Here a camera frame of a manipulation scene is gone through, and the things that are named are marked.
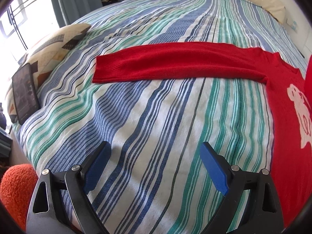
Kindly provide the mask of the striped blue green bedsheet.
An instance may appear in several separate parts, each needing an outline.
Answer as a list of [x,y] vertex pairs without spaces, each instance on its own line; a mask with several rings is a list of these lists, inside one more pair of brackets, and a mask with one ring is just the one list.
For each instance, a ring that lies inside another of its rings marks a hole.
[[218,208],[199,156],[268,168],[273,117],[263,84],[197,78],[92,82],[97,56],[145,44],[224,42],[278,52],[305,73],[287,31],[247,0],[125,0],[79,19],[90,30],[39,89],[41,108],[14,134],[37,172],[65,171],[102,141],[112,146],[88,197],[110,233],[200,233]]

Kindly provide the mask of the orange fuzzy cushion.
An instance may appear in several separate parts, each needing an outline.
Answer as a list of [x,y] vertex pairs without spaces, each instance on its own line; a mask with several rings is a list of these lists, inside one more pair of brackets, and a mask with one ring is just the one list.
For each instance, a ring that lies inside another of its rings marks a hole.
[[1,179],[1,202],[23,230],[26,230],[30,200],[38,181],[31,164],[19,164],[7,168]]

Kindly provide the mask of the red knit sweater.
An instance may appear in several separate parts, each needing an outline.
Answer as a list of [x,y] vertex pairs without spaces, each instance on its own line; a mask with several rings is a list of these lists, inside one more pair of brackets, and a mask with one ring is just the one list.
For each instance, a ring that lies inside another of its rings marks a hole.
[[186,78],[249,79],[266,86],[274,124],[271,174],[286,226],[311,196],[311,70],[279,53],[227,43],[141,45],[98,56],[93,83]]

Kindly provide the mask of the black smartphone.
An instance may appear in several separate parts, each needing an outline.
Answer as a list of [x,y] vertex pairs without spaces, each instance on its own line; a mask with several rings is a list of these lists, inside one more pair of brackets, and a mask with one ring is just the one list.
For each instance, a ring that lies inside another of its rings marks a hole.
[[17,119],[23,125],[40,109],[29,63],[20,67],[12,76],[12,87]]

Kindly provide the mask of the cream patterned pillow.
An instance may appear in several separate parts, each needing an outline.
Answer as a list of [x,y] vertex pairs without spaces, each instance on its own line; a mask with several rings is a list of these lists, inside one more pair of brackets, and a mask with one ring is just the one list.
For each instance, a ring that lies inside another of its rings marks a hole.
[[[51,72],[65,58],[69,51],[84,38],[90,28],[91,25],[87,23],[62,27],[50,37],[40,41],[26,54],[25,61],[20,67],[26,63],[31,65],[36,94],[38,88],[47,80]],[[6,94],[6,101],[7,112],[11,122],[19,122],[15,110],[12,82]]]

